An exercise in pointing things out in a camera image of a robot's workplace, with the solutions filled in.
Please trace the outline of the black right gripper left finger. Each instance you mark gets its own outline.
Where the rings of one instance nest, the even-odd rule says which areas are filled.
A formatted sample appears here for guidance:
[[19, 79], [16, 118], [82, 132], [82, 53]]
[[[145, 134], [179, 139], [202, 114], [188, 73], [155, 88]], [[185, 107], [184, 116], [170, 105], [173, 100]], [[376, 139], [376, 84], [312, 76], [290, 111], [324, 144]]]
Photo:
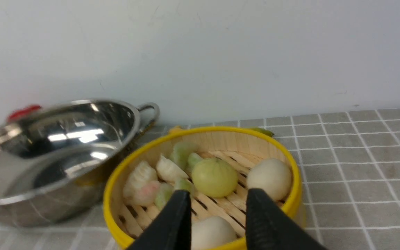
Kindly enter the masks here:
[[127, 250], [190, 250], [191, 199], [186, 190], [176, 190], [153, 222]]

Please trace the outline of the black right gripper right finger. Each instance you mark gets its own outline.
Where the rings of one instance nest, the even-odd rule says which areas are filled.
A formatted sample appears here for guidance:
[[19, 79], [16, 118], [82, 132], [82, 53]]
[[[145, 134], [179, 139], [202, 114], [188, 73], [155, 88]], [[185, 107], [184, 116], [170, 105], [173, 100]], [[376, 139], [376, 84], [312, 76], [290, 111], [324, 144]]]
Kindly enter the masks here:
[[262, 189], [249, 189], [245, 240], [248, 250], [325, 250]]

